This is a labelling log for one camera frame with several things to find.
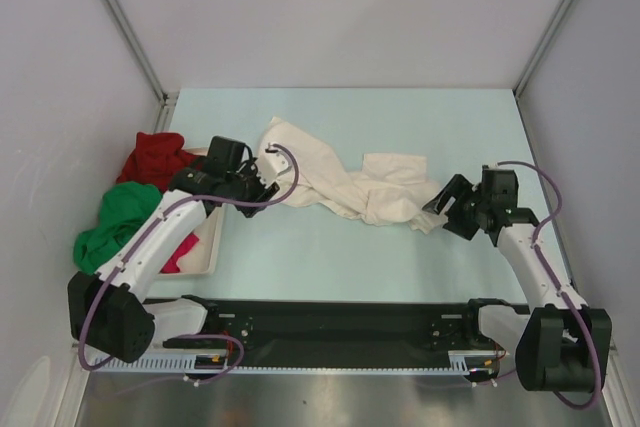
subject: robotic arm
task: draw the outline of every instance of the robotic arm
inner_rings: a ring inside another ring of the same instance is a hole
[[[245,150],[249,158],[243,161]],[[278,150],[253,158],[245,144],[214,137],[207,156],[172,179],[154,215],[122,250],[94,275],[78,272],[69,282],[71,333],[81,348],[86,343],[134,362],[152,344],[200,332],[215,304],[185,296],[143,305],[151,283],[185,237],[220,205],[212,199],[232,199],[245,217],[253,217],[271,203],[279,191],[275,180],[288,169]]]
[[[546,260],[538,219],[518,207],[513,170],[484,167],[478,185],[458,174],[424,210],[445,213],[444,228],[467,240],[482,229],[513,268],[530,315],[518,315],[502,301],[480,300],[477,325],[482,335],[515,353],[525,389],[589,392],[598,381],[598,389],[604,385],[611,320],[603,309],[587,306],[564,268]]]

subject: shiny metal surface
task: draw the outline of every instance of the shiny metal surface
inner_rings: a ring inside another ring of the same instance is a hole
[[[92,374],[76,427],[611,426],[603,404],[586,412],[553,394],[462,379],[402,376],[231,375],[194,388],[139,374]]]

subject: white table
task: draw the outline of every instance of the white table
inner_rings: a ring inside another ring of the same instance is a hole
[[[170,131],[187,147],[222,135],[256,147],[273,116],[331,145],[347,170],[366,152],[426,155],[444,185],[462,173],[478,181],[483,164],[531,161],[509,90],[186,89]],[[520,205],[539,219],[548,209],[537,176],[518,170]],[[543,234],[561,262],[553,229]],[[150,297],[311,301],[524,302],[510,266],[479,232],[468,242],[442,229],[374,227],[322,206],[274,206],[253,219],[227,208],[213,275],[156,281]]]

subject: red cloth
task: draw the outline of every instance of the red cloth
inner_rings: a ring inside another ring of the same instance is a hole
[[[163,274],[177,274],[180,272],[180,267],[178,267],[178,259],[185,254],[188,254],[193,246],[200,242],[200,239],[196,234],[189,234],[182,241],[180,246],[176,249],[173,255],[167,260],[167,263],[164,264],[162,268]]]
[[[136,148],[124,164],[116,184],[128,181],[153,184],[160,192],[165,192],[171,177],[197,157],[182,150],[183,145],[184,138],[180,134],[138,132]]]

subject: green cloth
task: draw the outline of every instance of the green cloth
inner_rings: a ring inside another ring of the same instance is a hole
[[[93,274],[116,255],[160,203],[162,194],[154,185],[124,182],[102,197],[98,227],[78,235],[73,261],[86,274]]]

